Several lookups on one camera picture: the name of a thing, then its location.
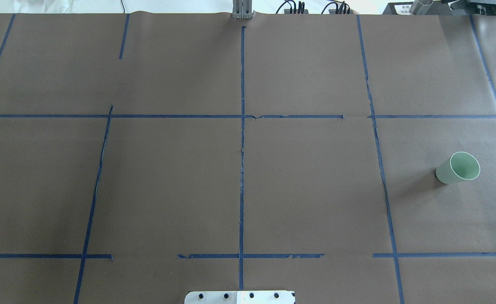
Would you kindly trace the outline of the silver metal cylinder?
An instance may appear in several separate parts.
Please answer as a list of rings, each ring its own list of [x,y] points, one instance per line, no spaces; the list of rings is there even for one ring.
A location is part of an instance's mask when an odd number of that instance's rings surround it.
[[[433,0],[414,0],[410,6],[411,15],[425,15],[433,4]]]

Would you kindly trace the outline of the aluminium frame post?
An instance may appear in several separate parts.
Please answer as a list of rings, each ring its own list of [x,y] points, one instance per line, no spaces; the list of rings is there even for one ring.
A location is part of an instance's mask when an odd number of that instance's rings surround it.
[[[233,19],[252,19],[253,18],[253,0],[233,0],[232,1],[232,18]]]

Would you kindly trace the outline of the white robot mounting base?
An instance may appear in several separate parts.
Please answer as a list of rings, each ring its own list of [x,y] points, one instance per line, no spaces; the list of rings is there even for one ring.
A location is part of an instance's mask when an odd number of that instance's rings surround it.
[[[189,292],[185,304],[295,304],[293,291],[233,290]]]

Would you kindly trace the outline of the green paper cup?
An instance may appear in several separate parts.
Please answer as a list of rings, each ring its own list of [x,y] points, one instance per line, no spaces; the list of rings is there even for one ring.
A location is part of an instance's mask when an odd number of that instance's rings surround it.
[[[480,164],[468,152],[455,152],[436,168],[435,175],[446,185],[471,181],[479,177]]]

